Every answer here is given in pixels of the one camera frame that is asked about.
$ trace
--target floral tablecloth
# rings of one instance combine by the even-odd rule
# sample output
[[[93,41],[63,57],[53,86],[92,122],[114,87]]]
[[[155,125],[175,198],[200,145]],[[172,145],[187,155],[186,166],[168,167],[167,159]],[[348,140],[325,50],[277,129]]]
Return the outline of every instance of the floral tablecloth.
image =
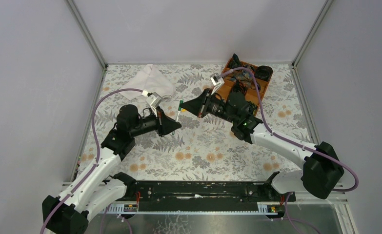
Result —
[[[267,122],[289,136],[309,141],[289,66],[268,66],[274,73],[263,99]],[[100,97],[122,88],[143,67],[110,65]],[[220,73],[223,67],[224,64],[158,65],[175,86],[173,97],[161,103],[162,109],[175,119],[179,101],[193,99],[203,89],[212,87],[209,76]],[[113,127],[119,108],[128,103],[136,105],[140,112],[147,107],[144,102],[130,102],[120,94],[109,97],[99,106],[95,124],[100,142]],[[189,112],[181,112],[179,122],[182,128],[174,135],[158,137],[152,132],[136,137],[136,146],[111,175],[125,172],[138,180],[264,181],[277,170],[298,170],[294,163],[277,153],[238,140],[230,131],[231,123],[222,119],[211,115],[201,119]],[[96,147],[90,129],[77,173],[95,157]]]

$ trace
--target tabletop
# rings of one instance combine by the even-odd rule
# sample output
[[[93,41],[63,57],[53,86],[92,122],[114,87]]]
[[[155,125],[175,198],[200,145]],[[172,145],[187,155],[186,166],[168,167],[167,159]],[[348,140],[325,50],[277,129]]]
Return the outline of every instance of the tabletop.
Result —
[[[121,89],[145,65],[109,65],[100,97]],[[212,87],[210,75],[221,73],[225,64],[168,64],[158,69],[174,85],[171,99],[160,107],[176,118],[180,100],[188,101]],[[297,97],[288,64],[267,64],[273,76],[262,101],[269,125],[282,133],[310,141],[305,118]],[[116,122],[119,108],[134,104],[139,112],[145,102],[129,101],[120,94],[106,99],[95,115],[96,131],[102,142]],[[135,137],[136,146],[110,175],[124,172],[136,180],[217,180],[265,181],[274,171],[295,171],[299,168],[288,159],[264,147],[238,140],[231,132],[231,123],[212,115],[197,118],[181,112],[182,128],[159,137],[156,132]],[[80,174],[96,157],[90,129],[76,173]]]

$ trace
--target wooden tray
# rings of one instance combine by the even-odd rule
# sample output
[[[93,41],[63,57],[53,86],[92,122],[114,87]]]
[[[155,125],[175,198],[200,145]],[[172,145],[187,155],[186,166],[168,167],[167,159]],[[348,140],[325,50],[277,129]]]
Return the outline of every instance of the wooden tray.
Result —
[[[230,61],[232,60],[232,58],[230,58],[228,60],[228,63],[226,64],[225,68],[223,69],[222,73],[226,72],[226,71],[229,71],[230,69],[228,68],[228,64],[230,63]],[[254,68],[254,71],[258,68],[258,66],[256,65],[253,65],[251,63],[247,63],[247,62],[244,62],[244,61],[241,61],[241,64],[242,66],[245,66],[245,65],[250,65]],[[242,73],[243,71],[235,71],[233,72],[232,74],[235,74],[235,73]],[[261,87],[261,90],[260,90],[260,98],[262,100],[262,98],[264,97],[264,94],[265,94],[265,91],[267,91],[267,87],[268,87],[268,84],[270,83],[270,80],[271,80],[272,76],[270,77],[270,79],[267,81],[264,81],[264,80],[261,80],[261,79],[257,79],[256,78],[256,81],[257,81],[257,84],[260,85]],[[218,93],[221,95],[221,97],[225,100],[227,100],[228,98],[228,94],[232,88],[232,86],[234,85],[234,81],[231,81],[231,76],[226,76],[224,77],[224,85],[218,90]],[[247,89],[247,93],[245,94],[245,100],[247,101],[250,101],[254,104],[257,105],[257,110],[255,111],[254,115],[257,114],[257,111],[259,110],[260,108],[260,105],[259,105],[259,102],[258,102],[258,97],[257,97],[257,91],[255,89],[255,86],[254,86],[254,82],[251,82],[251,87],[248,87]]]

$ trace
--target pen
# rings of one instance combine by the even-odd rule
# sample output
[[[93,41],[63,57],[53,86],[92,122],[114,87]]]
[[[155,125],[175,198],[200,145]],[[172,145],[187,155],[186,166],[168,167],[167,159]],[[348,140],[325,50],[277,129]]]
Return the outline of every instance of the pen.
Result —
[[[179,120],[179,114],[181,113],[181,104],[183,103],[183,100],[179,101],[179,106],[178,106],[178,114],[177,118],[175,119],[176,122]]]

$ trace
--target white cloth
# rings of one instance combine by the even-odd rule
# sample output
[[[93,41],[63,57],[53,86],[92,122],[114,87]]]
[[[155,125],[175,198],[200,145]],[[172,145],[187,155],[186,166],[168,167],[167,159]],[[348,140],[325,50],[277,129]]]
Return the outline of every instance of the white cloth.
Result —
[[[153,64],[146,65],[122,88],[141,89],[150,93],[156,92],[162,98],[171,98],[174,94],[174,85]],[[121,94],[129,100],[141,96],[141,93],[136,91],[126,91],[121,92]],[[138,98],[138,100],[145,101],[146,98]]]

